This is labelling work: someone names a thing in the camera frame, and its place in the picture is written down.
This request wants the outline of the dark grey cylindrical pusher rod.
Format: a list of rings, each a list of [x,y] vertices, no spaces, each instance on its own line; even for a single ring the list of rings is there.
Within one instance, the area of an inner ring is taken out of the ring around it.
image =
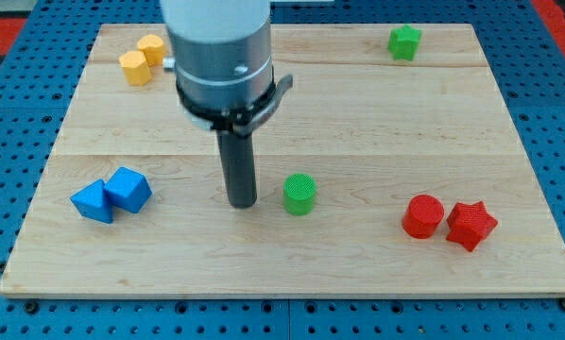
[[[252,137],[226,131],[216,137],[228,200],[236,209],[250,208],[257,199]]]

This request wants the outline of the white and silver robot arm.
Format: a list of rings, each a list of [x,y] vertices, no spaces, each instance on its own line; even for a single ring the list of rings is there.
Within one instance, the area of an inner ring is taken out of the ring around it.
[[[244,128],[274,92],[270,4],[261,0],[162,0],[180,103],[215,133],[228,200],[257,198],[252,138]]]

